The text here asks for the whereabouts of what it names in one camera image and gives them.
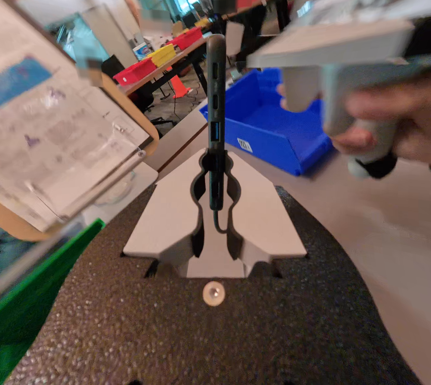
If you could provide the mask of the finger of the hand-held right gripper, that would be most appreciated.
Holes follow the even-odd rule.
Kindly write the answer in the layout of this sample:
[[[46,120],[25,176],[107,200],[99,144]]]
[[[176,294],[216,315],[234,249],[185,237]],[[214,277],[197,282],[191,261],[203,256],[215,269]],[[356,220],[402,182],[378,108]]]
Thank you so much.
[[[250,54],[251,68],[280,68],[287,110],[305,111],[320,92],[325,65],[383,63],[401,56],[415,26],[410,20],[287,27]]]

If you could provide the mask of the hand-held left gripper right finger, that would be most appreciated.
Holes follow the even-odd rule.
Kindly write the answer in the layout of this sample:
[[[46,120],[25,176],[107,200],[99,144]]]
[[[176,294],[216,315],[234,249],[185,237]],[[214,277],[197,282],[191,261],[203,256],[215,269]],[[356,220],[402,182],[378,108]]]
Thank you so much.
[[[306,257],[307,250],[274,184],[234,152],[228,156],[233,162],[230,174],[240,186],[229,219],[242,238],[239,253],[231,256],[242,263],[244,277],[259,262]]]

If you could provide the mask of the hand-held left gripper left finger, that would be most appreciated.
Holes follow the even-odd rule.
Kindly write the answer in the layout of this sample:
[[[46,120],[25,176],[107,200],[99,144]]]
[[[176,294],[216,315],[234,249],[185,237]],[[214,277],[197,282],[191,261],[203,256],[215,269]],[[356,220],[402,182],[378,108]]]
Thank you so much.
[[[204,225],[200,199],[206,192],[201,149],[157,182],[124,249],[128,257],[158,260],[187,276],[191,258],[203,250]]]

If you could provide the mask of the dark grey usb hub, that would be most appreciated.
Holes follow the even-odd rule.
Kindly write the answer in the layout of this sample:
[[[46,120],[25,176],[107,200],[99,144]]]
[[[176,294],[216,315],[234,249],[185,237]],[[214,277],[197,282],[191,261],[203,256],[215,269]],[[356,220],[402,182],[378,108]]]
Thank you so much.
[[[207,42],[209,138],[206,165],[209,172],[209,207],[213,211],[215,229],[221,234],[227,232],[220,227],[218,220],[218,212],[224,205],[225,71],[225,37],[222,34],[211,35]]]

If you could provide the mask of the green plastic bin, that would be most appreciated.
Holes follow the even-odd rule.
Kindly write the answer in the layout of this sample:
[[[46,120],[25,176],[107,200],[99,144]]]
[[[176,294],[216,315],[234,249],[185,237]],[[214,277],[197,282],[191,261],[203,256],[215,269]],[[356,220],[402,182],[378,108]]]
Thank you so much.
[[[67,275],[104,227],[105,222],[98,218],[74,237],[59,241],[1,296],[1,384],[35,341]]]

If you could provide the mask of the person's right hand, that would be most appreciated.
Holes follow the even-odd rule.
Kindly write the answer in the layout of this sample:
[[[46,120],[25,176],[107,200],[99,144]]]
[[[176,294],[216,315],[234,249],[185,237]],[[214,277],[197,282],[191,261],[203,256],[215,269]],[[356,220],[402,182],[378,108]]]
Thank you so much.
[[[431,163],[430,76],[352,92],[345,99],[345,108],[356,119],[398,122],[394,154],[406,160]]]

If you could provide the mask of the blue plastic bin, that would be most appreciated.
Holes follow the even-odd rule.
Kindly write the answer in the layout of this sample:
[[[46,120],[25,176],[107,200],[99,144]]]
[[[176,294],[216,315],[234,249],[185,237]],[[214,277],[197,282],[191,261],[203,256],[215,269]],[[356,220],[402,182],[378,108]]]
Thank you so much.
[[[225,143],[293,176],[310,176],[335,155],[322,129],[322,101],[306,111],[284,110],[277,86],[281,70],[252,70],[225,93]]]

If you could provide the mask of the white panel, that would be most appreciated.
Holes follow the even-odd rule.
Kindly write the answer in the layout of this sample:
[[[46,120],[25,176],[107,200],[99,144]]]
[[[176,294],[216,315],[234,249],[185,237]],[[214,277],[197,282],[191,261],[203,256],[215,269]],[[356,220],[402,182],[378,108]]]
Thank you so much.
[[[234,57],[240,53],[244,30],[245,26],[242,23],[232,21],[228,21],[226,23],[226,55],[229,58]]]

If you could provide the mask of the orange traffic cone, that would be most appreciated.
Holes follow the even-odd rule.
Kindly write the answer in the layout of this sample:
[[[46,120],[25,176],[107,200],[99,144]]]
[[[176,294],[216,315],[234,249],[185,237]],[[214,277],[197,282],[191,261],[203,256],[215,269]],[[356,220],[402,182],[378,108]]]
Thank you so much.
[[[173,76],[168,81],[168,84],[171,88],[171,91],[173,92],[173,99],[185,97],[192,91],[192,88],[186,87],[183,84],[178,75]]]

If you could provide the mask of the wooden work table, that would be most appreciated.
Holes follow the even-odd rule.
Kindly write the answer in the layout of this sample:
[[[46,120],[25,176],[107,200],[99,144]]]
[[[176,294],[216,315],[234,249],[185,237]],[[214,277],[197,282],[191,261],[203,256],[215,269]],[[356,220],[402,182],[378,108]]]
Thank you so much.
[[[207,79],[200,66],[200,62],[207,54],[207,41],[211,35],[211,33],[205,34],[202,38],[192,43],[191,46],[179,52],[172,59],[136,82],[126,85],[119,84],[120,90],[129,96],[138,88],[148,85],[148,91],[154,92],[191,65],[198,77],[203,92],[207,94]]]

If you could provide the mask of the red plastic bin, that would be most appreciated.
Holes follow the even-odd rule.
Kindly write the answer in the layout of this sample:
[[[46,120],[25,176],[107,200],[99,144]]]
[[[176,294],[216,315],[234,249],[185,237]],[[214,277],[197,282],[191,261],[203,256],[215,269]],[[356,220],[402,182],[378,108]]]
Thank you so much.
[[[169,44],[172,44],[175,49],[179,49],[180,51],[186,50],[193,43],[199,41],[203,37],[201,28],[194,27],[192,29],[187,30],[184,33],[181,33],[177,37],[173,38]]]
[[[157,66],[151,58],[145,58],[130,67],[120,71],[113,76],[113,79],[121,86],[129,86],[141,81],[143,78],[153,73]]]

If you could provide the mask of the yellow plastic bin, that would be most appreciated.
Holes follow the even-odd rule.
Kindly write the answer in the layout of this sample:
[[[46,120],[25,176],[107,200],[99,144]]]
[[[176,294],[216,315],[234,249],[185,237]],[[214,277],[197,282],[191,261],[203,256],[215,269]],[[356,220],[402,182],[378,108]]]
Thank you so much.
[[[175,56],[175,46],[173,44],[167,44],[150,53],[144,60],[150,60],[155,65],[155,67],[159,68],[172,60]]]

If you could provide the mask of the white wipes canister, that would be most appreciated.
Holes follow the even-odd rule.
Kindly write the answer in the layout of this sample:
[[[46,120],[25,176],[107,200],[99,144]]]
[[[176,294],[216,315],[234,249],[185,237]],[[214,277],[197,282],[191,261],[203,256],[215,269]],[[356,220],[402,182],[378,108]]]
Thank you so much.
[[[148,44],[144,42],[135,46],[133,48],[133,52],[137,57],[137,60],[141,61],[148,57],[148,55],[151,54],[153,51],[151,50],[151,47],[149,47]]]

